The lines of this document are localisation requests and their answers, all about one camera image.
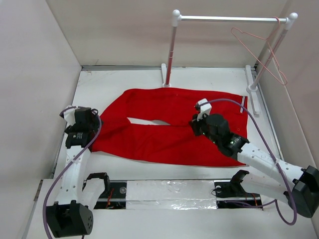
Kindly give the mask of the red trousers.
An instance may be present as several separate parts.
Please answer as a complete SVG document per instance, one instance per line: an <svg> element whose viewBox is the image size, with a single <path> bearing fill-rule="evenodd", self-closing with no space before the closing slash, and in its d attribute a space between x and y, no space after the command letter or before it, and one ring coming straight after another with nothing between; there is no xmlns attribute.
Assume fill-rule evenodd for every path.
<svg viewBox="0 0 319 239"><path fill-rule="evenodd" d="M189 122L195 104L212 101L212 113L221 114L232 132L247 135L245 96L179 88L129 89L101 114L102 129L94 152L151 163L204 167L236 167L204 136L195 136Z"/></svg>

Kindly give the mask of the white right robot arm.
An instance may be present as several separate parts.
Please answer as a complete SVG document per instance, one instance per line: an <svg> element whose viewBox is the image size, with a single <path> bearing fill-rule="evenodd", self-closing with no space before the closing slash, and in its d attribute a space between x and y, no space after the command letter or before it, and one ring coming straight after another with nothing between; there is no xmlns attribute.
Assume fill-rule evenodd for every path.
<svg viewBox="0 0 319 239"><path fill-rule="evenodd" d="M248 139L230 131L228 121L219 114L195 114L189 123L195 136L205 136L218 151L266 175L265 179L240 170L231 179L230 190L236 196L246 192L264 194L296 207L297 213L312 218L319 207L319 171L302 168L272 158Z"/></svg>

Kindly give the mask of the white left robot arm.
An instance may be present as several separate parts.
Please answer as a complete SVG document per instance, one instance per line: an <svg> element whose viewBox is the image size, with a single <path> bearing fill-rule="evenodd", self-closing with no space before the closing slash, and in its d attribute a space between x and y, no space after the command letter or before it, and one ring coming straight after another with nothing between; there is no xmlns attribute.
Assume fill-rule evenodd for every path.
<svg viewBox="0 0 319 239"><path fill-rule="evenodd" d="M43 225L49 239L83 238L92 232L97 200L111 193L106 172L86 171L102 121L97 109L80 106L68 106L60 116L67 122L65 164L45 195Z"/></svg>

